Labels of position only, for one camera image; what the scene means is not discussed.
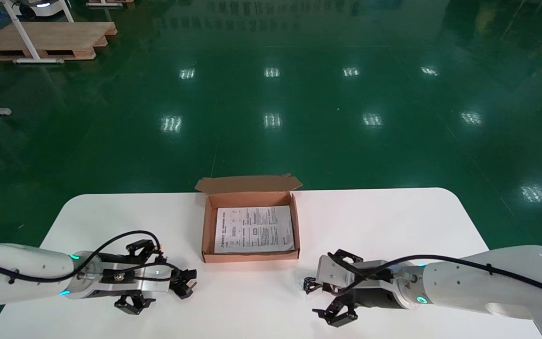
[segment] instruction sheet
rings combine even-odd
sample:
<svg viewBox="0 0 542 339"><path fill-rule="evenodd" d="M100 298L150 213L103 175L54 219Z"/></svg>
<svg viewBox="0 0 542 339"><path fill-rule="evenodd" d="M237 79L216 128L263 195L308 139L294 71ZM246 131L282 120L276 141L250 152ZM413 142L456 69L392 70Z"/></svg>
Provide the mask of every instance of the instruction sheet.
<svg viewBox="0 0 542 339"><path fill-rule="evenodd" d="M294 249L290 206L219 208L215 253Z"/></svg>

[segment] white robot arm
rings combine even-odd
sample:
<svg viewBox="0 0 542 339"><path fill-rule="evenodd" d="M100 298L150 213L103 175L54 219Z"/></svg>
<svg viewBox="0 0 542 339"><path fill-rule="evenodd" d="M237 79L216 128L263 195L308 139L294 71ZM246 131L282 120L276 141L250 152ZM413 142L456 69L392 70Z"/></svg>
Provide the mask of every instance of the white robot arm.
<svg viewBox="0 0 542 339"><path fill-rule="evenodd" d="M408 261L422 258L449 261L418 266ZM317 276L307 278L304 288L307 293L323 288L337 296L328 309L314 310L335 327L356 320L356 307L434 304L533 319L542 333L542 246L507 247L462 259L420 255L393 262L363 262L339 250L320 258ZM340 314L344 307L348 311Z"/></svg>
<svg viewBox="0 0 542 339"><path fill-rule="evenodd" d="M115 240L130 234L148 234L156 242L127 245L128 255L102 253ZM152 255L157 255L149 262ZM0 304L61 295L70 299L117 296L114 306L139 314L155 299L144 292L174 292L191 296L196 270L179 270L167 262L157 238L147 231L116 236L95 251L71 255L34 247L0 244Z"/></svg>

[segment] open cardboard box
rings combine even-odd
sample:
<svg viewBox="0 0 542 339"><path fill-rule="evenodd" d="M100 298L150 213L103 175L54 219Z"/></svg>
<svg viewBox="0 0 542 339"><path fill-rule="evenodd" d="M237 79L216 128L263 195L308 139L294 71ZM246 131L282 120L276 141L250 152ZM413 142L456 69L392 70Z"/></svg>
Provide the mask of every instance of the open cardboard box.
<svg viewBox="0 0 542 339"><path fill-rule="evenodd" d="M301 186L303 183L290 174L202 178L198 181L196 189L208 194L204 207L204 231L202 232L202 259L204 262L298 259L301 253L298 213L295 198L290 191ZM264 206L290 206L294 234L293 250L264 253L215 253L218 208Z"/></svg>

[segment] wooden pallet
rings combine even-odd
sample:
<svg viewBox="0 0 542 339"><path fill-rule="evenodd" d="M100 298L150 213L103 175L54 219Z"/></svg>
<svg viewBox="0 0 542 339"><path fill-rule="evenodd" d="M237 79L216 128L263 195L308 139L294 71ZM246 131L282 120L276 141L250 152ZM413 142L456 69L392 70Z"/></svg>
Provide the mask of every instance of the wooden pallet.
<svg viewBox="0 0 542 339"><path fill-rule="evenodd" d="M91 60L93 47L108 45L116 34L114 22L23 22L22 26L41 58ZM0 30L0 60L30 58L20 34L9 24Z"/></svg>

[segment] box lid flap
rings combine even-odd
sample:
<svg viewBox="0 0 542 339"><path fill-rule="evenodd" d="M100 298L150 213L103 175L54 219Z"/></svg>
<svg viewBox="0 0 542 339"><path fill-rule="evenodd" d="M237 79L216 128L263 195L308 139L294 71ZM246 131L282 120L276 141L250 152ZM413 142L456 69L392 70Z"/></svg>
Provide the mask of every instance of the box lid flap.
<svg viewBox="0 0 542 339"><path fill-rule="evenodd" d="M303 186L291 174L283 176L240 176L223 178L202 178L196 189L207 194L230 192L277 192L292 191Z"/></svg>

